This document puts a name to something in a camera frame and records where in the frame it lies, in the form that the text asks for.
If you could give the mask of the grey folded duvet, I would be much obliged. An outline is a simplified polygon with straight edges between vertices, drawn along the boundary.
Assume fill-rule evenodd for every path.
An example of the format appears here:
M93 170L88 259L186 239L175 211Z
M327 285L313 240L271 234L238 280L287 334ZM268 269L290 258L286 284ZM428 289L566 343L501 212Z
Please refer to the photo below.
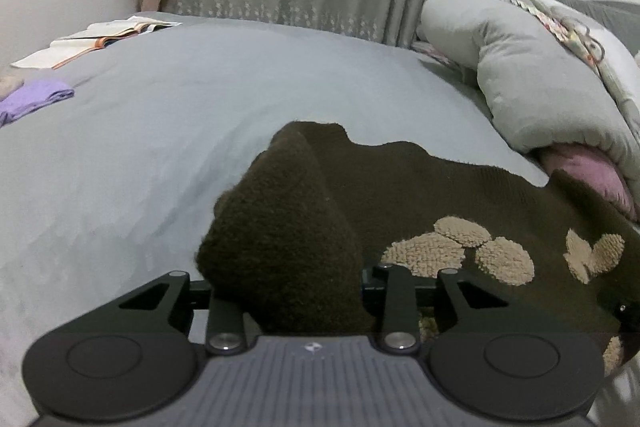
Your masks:
M501 0L426 0L426 40L475 72L492 123L513 150L597 147L639 193L639 143L620 104L538 18Z

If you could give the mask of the open book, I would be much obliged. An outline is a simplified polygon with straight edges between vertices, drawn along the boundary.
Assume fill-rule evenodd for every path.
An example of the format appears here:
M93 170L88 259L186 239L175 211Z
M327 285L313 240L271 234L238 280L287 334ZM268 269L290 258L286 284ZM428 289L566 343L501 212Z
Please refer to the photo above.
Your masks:
M179 22L137 16L126 20L93 23L82 31L53 40L38 50L11 64L18 69L58 69L76 58L107 48L113 43L165 28L180 26Z

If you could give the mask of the pink pillow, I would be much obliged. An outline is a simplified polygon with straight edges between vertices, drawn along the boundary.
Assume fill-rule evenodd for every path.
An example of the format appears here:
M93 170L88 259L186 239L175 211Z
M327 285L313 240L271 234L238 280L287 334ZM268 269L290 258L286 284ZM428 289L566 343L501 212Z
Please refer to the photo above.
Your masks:
M539 152L539 161L548 174L562 170L584 182L629 220L638 221L639 207L620 169L595 147L582 144L553 144Z

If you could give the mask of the brown fluffy garment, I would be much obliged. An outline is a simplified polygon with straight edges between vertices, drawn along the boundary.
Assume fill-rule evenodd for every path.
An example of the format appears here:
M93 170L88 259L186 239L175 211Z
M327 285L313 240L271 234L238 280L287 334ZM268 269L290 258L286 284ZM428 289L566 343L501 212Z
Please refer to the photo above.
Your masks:
M4 75L0 77L0 101L5 100L17 89L24 86L24 79L20 76Z

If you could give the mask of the grey bed sheet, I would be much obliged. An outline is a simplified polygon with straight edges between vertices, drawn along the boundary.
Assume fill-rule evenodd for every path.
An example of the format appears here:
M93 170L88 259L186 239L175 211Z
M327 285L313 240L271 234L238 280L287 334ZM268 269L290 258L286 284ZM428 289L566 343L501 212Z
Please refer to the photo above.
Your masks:
M639 350L607 369L586 332L601 353L603 384L585 421L477 421L450 407L415 359L375 348L366 309L372 325L363 334L268 335L221 297L195 262L215 204L291 122L338 124L360 145L410 142L536 186L554 173L510 147L474 70L437 49L428 57L318 30L174 22L180 26L44 72L40 80L66 83L73 98L1 131L3 425L638 424ZM209 359L184 395L149 415L39 415L22 376L28 348L172 271L209 283L241 309L250 349Z

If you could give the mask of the brown sweater with beige patches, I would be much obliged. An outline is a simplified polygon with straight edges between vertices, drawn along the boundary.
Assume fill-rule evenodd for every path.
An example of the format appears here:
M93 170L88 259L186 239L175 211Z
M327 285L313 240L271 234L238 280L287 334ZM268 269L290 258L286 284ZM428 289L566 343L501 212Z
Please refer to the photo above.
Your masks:
M564 172L544 186L419 145L286 124L222 194L195 256L268 335L363 334L361 272L459 268L592 336L607 369L639 350L639 236Z

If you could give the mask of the grey headboard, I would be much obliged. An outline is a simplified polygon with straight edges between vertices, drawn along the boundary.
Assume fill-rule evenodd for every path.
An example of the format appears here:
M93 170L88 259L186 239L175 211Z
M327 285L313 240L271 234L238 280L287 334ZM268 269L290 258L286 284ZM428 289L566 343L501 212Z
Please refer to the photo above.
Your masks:
M556 0L612 32L632 56L639 52L639 5L613 0Z

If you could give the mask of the printed grey pillow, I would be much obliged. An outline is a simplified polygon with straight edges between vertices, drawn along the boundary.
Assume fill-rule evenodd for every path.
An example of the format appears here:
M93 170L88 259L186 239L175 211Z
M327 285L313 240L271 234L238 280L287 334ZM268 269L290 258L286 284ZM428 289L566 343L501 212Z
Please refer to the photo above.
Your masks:
M567 30L565 44L598 72L632 134L639 138L639 65L599 22L556 0L529 0Z

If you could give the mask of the purple garment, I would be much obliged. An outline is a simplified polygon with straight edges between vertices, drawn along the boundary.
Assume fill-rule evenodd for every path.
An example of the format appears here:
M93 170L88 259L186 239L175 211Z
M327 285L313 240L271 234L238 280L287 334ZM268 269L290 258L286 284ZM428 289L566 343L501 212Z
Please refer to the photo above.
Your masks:
M58 80L35 80L1 101L0 126L13 124L43 107L73 98L75 90Z

